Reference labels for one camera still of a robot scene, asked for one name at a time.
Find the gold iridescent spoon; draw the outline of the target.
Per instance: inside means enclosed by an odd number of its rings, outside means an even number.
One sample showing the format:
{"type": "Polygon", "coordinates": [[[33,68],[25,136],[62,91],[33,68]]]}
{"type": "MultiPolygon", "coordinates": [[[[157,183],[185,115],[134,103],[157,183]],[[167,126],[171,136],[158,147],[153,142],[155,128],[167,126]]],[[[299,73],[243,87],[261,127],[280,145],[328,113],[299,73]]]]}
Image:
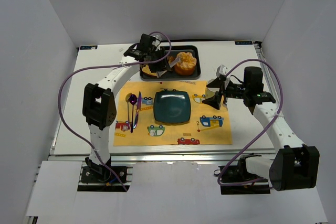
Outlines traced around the gold iridescent spoon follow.
{"type": "Polygon", "coordinates": [[[129,109],[129,104],[130,104],[130,98],[131,98],[132,93],[128,93],[125,96],[125,101],[127,103],[127,116],[128,116],[128,123],[130,125],[131,121],[130,121],[130,109],[129,109]]]}

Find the iridescent purple knife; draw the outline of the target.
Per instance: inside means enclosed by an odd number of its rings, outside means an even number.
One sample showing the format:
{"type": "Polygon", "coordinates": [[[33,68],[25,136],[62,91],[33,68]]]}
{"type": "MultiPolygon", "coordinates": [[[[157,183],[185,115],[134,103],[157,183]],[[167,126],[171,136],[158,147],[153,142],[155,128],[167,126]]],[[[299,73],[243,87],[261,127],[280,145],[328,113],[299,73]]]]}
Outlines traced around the iridescent purple knife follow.
{"type": "Polygon", "coordinates": [[[135,119],[134,119],[134,125],[133,125],[133,128],[135,129],[138,125],[138,121],[139,121],[139,112],[141,110],[141,104],[142,104],[142,94],[141,92],[139,92],[139,95],[138,95],[138,101],[137,101],[137,109],[136,109],[136,114],[135,114],[135,119]]]}

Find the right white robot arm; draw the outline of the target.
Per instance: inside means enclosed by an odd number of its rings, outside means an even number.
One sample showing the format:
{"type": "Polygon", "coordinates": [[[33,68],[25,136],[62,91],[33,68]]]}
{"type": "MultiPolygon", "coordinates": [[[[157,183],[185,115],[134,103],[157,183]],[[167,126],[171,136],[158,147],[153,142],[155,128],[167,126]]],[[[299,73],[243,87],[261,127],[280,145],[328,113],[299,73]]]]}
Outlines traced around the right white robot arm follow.
{"type": "Polygon", "coordinates": [[[273,160],[260,154],[239,154],[235,170],[227,164],[219,174],[222,186],[240,186],[268,180],[277,191],[314,188],[317,181],[320,153],[306,145],[280,116],[275,98],[264,91],[263,71],[260,67],[246,67],[241,83],[233,83],[227,68],[218,67],[216,79],[207,84],[215,94],[203,101],[219,109],[227,99],[241,99],[251,114],[263,126],[276,151],[273,160]]]}

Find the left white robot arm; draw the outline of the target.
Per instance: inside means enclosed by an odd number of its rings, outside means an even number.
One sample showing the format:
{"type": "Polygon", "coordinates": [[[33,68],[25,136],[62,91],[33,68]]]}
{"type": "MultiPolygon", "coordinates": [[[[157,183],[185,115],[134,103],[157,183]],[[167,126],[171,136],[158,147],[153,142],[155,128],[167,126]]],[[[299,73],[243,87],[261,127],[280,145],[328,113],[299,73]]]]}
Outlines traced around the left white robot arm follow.
{"type": "Polygon", "coordinates": [[[85,159],[90,172],[101,182],[112,176],[109,152],[110,126],[117,116],[115,96],[141,68],[152,72],[170,69],[168,55],[160,46],[162,34],[142,34],[136,45],[130,46],[111,72],[95,84],[85,86],[82,113],[90,132],[91,151],[85,159]]]}

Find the purple iridescent spoon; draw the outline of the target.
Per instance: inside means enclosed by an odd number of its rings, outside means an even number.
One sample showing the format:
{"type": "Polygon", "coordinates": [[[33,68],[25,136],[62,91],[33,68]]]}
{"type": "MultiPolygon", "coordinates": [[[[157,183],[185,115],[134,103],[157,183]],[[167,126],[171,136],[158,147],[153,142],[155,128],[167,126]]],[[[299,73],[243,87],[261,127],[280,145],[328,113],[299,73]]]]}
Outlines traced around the purple iridescent spoon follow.
{"type": "Polygon", "coordinates": [[[134,106],[137,103],[137,96],[135,94],[131,94],[130,98],[129,98],[129,102],[132,105],[132,117],[131,117],[131,129],[130,132],[133,133],[133,121],[134,121],[134,106]]]}

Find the dark brown pastry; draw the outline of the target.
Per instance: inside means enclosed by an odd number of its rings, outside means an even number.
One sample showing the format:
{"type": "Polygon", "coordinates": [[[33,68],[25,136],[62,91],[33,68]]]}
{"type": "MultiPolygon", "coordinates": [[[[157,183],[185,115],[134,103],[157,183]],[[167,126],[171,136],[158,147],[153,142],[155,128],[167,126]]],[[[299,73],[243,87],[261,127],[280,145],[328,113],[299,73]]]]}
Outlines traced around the dark brown pastry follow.
{"type": "Polygon", "coordinates": [[[173,70],[173,67],[174,67],[174,64],[173,64],[173,62],[174,62],[174,60],[175,60],[175,57],[174,56],[169,56],[168,58],[167,58],[167,60],[168,60],[168,63],[169,63],[169,71],[172,71],[173,70]]]}

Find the teal square plate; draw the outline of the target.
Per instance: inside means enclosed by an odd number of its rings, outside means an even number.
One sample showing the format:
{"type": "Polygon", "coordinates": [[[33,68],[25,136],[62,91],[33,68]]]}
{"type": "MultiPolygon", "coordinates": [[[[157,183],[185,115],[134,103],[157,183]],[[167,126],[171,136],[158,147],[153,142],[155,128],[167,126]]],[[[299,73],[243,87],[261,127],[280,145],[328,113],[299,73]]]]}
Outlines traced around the teal square plate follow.
{"type": "Polygon", "coordinates": [[[153,103],[154,119],[163,124],[185,124],[191,118],[191,101],[186,91],[159,91],[153,103]]]}

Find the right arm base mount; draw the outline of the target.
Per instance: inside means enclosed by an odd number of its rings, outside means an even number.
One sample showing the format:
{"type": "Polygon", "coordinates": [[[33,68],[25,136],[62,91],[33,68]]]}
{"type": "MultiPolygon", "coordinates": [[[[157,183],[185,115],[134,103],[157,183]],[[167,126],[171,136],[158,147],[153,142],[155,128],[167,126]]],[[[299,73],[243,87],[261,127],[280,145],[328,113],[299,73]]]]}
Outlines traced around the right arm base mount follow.
{"type": "Polygon", "coordinates": [[[270,194],[268,180],[261,180],[259,176],[248,173],[246,170],[246,159],[248,157],[257,157],[254,153],[244,155],[238,159],[236,165],[230,165],[226,172],[221,176],[221,183],[232,184],[242,183],[243,185],[236,186],[221,186],[220,193],[222,195],[262,195],[270,194]]]}

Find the yellow vehicle print placemat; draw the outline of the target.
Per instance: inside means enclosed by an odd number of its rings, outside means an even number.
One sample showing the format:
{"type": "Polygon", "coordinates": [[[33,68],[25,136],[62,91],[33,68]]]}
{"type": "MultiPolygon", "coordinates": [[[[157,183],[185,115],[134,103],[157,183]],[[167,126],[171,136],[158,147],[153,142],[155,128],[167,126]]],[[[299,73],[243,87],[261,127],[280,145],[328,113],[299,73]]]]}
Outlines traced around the yellow vehicle print placemat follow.
{"type": "MultiPolygon", "coordinates": [[[[231,145],[232,132],[228,109],[216,110],[205,100],[205,81],[128,82],[119,92],[117,118],[114,123],[114,146],[155,145],[231,145]],[[159,91],[186,91],[191,101],[191,118],[185,124],[163,124],[154,119],[153,103],[159,91]],[[125,96],[142,94],[139,121],[133,133],[128,123],[125,96]]],[[[129,104],[130,121],[132,105],[129,104]]]]}

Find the aluminium frame rail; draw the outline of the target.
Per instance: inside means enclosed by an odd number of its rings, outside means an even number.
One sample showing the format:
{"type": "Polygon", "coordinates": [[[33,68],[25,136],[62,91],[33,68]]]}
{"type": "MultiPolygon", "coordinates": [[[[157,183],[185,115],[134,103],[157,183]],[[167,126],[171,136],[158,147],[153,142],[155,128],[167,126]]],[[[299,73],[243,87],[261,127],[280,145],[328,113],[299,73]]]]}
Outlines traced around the aluminium frame rail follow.
{"type": "MultiPolygon", "coordinates": [[[[274,159],[274,151],[245,152],[261,155],[264,158],[274,159]]],[[[198,164],[224,165],[236,154],[234,152],[181,152],[181,153],[148,153],[148,154],[115,154],[111,157],[112,166],[132,166],[136,163],[179,163],[193,162],[198,164]]],[[[48,161],[79,161],[85,163],[86,155],[50,155],[48,161]]]]}

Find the orange bundt cake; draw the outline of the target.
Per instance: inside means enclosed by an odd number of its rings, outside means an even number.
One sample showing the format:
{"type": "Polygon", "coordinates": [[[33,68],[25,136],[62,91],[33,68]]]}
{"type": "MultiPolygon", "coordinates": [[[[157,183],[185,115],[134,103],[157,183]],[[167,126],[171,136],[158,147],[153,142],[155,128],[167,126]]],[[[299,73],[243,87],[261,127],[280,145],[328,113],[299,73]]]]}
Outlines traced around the orange bundt cake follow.
{"type": "Polygon", "coordinates": [[[195,71],[197,59],[193,57],[191,52],[179,52],[177,56],[180,58],[174,66],[174,70],[180,76],[191,76],[195,71]]]}

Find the light green mug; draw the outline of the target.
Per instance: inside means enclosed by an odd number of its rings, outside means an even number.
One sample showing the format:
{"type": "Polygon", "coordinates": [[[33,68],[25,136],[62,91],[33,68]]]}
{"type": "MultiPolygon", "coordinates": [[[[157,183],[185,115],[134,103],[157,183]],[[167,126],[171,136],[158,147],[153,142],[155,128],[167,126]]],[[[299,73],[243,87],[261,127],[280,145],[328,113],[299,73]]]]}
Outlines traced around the light green mug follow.
{"type": "Polygon", "coordinates": [[[208,88],[208,87],[206,87],[206,89],[205,89],[205,98],[206,99],[212,98],[217,91],[219,91],[219,88],[208,88]]]}

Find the bread slice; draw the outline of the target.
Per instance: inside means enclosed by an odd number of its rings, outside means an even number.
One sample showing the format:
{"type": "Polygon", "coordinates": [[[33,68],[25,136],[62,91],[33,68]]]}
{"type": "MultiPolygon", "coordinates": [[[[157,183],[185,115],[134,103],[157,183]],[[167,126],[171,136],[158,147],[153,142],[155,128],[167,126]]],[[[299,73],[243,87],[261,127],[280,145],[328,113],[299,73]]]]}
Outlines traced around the bread slice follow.
{"type": "Polygon", "coordinates": [[[154,78],[157,78],[157,74],[156,72],[152,72],[149,68],[148,65],[144,65],[142,68],[141,68],[141,71],[144,75],[146,76],[149,76],[149,77],[154,77],[154,78]]]}

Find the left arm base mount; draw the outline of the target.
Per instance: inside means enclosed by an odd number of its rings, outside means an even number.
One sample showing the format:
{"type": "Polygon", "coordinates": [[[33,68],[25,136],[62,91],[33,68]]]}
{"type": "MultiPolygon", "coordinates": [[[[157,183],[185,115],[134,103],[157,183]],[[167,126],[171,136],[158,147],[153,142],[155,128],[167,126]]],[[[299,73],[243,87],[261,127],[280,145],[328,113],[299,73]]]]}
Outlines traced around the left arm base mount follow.
{"type": "Polygon", "coordinates": [[[112,167],[117,177],[110,174],[107,178],[98,178],[98,174],[91,171],[88,166],[84,166],[81,170],[77,191],[78,192],[104,192],[104,193],[125,193],[123,186],[129,189],[132,179],[132,168],[126,166],[112,167]]]}

